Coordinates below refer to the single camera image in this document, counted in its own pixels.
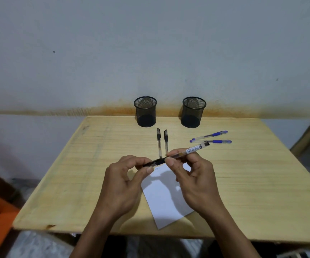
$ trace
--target paper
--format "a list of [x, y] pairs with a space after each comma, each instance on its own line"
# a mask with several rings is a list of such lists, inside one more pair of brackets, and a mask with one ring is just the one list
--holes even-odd
[[[183, 168], [191, 171], [186, 163]], [[183, 199], [175, 174], [166, 164], [156, 166], [142, 182], [142, 189], [158, 229], [193, 212]]]

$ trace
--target person's left arm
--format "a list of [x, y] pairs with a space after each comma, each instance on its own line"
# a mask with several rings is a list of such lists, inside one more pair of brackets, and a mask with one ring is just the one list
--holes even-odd
[[[106, 169], [99, 200], [70, 258], [100, 257], [112, 226], [122, 215], [128, 213], [140, 196], [143, 179], [153, 172], [153, 167], [142, 165], [150, 162], [146, 157], [123, 156]], [[130, 180], [129, 169], [137, 173]]]

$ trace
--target fingernail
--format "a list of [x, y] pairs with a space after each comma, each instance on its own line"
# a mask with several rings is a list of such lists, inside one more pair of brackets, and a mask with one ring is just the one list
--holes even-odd
[[171, 157], [166, 157], [165, 161], [168, 166], [174, 165], [174, 159]]
[[151, 174], [154, 171], [154, 168], [152, 166], [147, 168], [147, 173]]

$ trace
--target person's right arm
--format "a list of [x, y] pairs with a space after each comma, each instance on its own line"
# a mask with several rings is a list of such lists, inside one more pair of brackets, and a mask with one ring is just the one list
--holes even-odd
[[[174, 149], [172, 156], [186, 149]], [[209, 224], [225, 258], [259, 258], [258, 252], [246, 238], [224, 206], [218, 193], [213, 165], [194, 152], [181, 159], [167, 157], [167, 166], [175, 173], [183, 198]], [[191, 172], [183, 169], [183, 163]]]

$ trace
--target barcode sticker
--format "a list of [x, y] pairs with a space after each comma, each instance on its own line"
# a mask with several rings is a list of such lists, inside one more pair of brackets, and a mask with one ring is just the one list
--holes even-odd
[[203, 147], [201, 145], [198, 145], [198, 146], [195, 146], [195, 147], [191, 147], [190, 149], [186, 149], [186, 153], [189, 154], [189, 153], [192, 153], [192, 152], [195, 152], [199, 149], [202, 149]]

